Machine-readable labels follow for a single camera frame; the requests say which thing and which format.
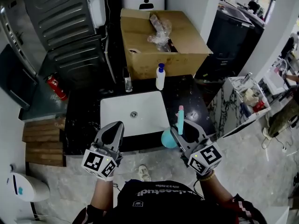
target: white sink basin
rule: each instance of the white sink basin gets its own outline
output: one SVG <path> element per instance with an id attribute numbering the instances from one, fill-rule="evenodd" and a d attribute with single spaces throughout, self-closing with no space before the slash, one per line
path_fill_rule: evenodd
<path id="1" fill-rule="evenodd" d="M 124 137 L 164 131 L 169 127 L 159 91 L 104 98 L 100 103 L 100 126 L 122 121 Z"/>

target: plastic bag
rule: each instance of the plastic bag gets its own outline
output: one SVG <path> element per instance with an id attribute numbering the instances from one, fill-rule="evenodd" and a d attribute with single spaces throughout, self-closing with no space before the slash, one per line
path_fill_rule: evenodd
<path id="1" fill-rule="evenodd" d="M 167 19 L 159 20 L 156 15 L 152 15 L 149 20 L 157 31 L 156 35 L 150 35 L 148 42 L 153 42 L 159 51 L 171 52 L 168 45 L 169 35 L 171 32 L 171 22 Z"/>

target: white bin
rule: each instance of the white bin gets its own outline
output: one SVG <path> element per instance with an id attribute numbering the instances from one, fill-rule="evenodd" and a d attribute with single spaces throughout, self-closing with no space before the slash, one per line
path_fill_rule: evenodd
<path id="1" fill-rule="evenodd" d="M 49 187 L 40 180 L 19 173 L 11 173 L 14 194 L 26 202 L 39 202 L 50 196 Z"/>

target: wooden pallet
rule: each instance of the wooden pallet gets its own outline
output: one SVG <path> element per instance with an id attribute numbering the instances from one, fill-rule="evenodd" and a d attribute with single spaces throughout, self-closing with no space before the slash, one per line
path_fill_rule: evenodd
<path id="1" fill-rule="evenodd" d="M 65 167 L 62 136 L 65 120 L 46 119 L 25 123 L 26 162 Z"/>

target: fire extinguisher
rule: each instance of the fire extinguisher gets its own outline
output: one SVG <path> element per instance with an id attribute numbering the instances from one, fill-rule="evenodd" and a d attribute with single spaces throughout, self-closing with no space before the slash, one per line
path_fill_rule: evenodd
<path id="1" fill-rule="evenodd" d="M 67 99 L 67 95 L 64 92 L 63 89 L 61 89 L 59 87 L 59 81 L 54 77 L 55 74 L 51 74 L 48 77 L 46 77 L 46 83 L 49 84 L 49 86 L 51 87 L 51 89 L 57 94 L 57 96 L 59 98 L 61 98 L 61 100 L 66 100 Z"/>

